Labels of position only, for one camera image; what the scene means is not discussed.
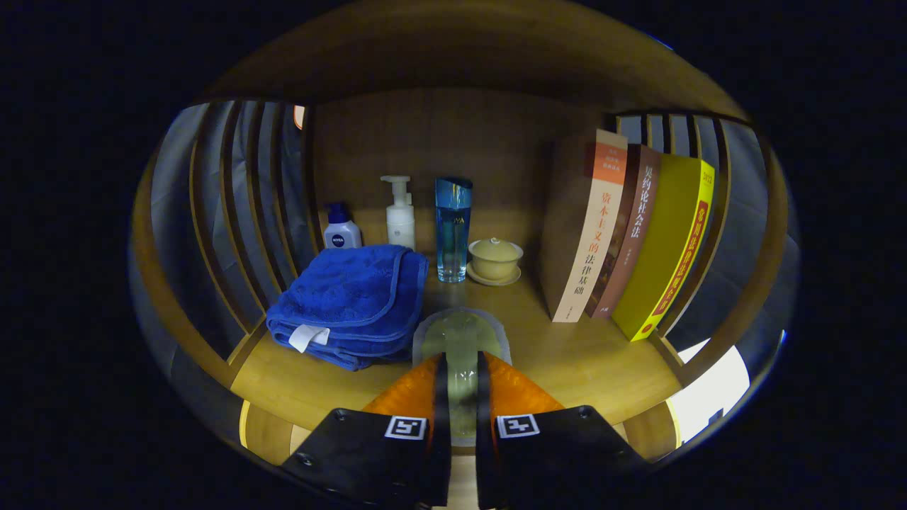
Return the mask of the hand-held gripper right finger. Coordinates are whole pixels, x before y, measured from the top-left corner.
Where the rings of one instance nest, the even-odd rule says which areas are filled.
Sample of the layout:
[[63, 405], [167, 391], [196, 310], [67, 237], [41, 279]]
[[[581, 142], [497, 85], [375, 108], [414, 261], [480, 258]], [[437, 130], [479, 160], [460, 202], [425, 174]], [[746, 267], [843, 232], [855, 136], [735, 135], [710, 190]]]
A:
[[482, 509], [614, 509], [649, 472], [589, 404], [564, 407], [481, 351], [475, 436]]

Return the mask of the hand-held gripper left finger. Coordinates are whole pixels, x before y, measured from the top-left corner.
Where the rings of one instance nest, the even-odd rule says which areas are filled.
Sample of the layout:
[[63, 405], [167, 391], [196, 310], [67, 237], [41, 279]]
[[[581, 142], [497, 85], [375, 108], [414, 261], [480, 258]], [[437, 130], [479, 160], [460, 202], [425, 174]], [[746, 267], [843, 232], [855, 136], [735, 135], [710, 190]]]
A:
[[445, 506], [451, 427], [444, 354], [431, 356], [365, 409], [333, 409], [281, 471], [334, 509]]

